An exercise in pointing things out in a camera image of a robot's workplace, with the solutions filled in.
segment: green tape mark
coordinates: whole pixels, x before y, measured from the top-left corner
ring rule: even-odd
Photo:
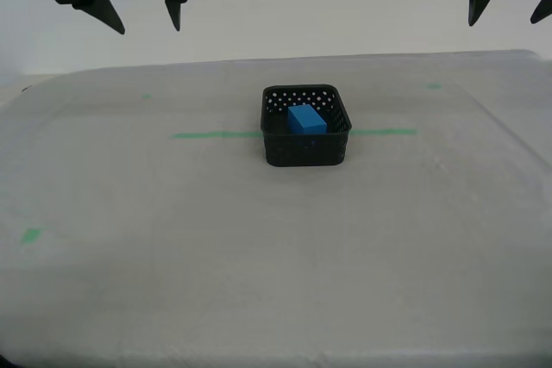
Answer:
[[[41,237],[42,229],[41,228],[28,228],[23,237],[21,237],[21,244],[28,245],[35,242],[39,237]]]
[[[416,129],[351,129],[350,135],[415,135]]]
[[[352,129],[351,135],[415,135],[416,129]],[[208,138],[262,138],[261,132],[255,131],[211,131],[209,133],[179,133],[171,135],[173,140],[204,140]]]
[[[255,131],[232,132],[232,131],[213,131],[210,133],[180,133],[173,134],[171,138],[175,140],[199,140],[204,138],[260,138],[262,133]]]

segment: black mesh basket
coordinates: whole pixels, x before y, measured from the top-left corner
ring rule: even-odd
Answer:
[[[293,105],[312,105],[328,124],[327,133],[292,134],[287,109]],[[262,94],[260,129],[270,165],[337,165],[345,159],[351,121],[331,85],[271,86]]]

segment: blue block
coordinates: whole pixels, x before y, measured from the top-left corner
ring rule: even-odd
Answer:
[[[310,105],[288,107],[287,125],[294,134],[326,134],[328,126]]]

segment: white table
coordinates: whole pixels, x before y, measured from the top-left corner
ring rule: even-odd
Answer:
[[[0,113],[0,353],[31,367],[552,364],[552,77],[525,52],[54,78]],[[333,84],[279,169],[262,90]],[[381,129],[416,134],[372,134]]]

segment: basket rim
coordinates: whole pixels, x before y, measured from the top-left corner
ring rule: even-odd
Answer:
[[[342,108],[343,111],[343,117],[345,118],[345,122],[347,123],[347,129],[345,131],[341,131],[340,133],[324,133],[324,134],[274,134],[269,131],[265,130],[265,97],[271,90],[295,90],[298,88],[324,88],[326,90],[331,90],[332,93],[336,94],[337,103]],[[349,131],[353,128],[353,125],[351,124],[351,120],[348,117],[347,110],[345,109],[345,105],[343,105],[343,101],[341,96],[339,95],[339,91],[334,85],[330,84],[296,84],[296,85],[273,85],[265,88],[262,91],[262,111],[260,114],[260,131],[263,133],[264,136],[270,136],[270,137],[290,137],[290,136],[297,136],[301,137],[303,139],[308,139],[309,137],[335,137],[337,135],[344,135],[348,134]]]

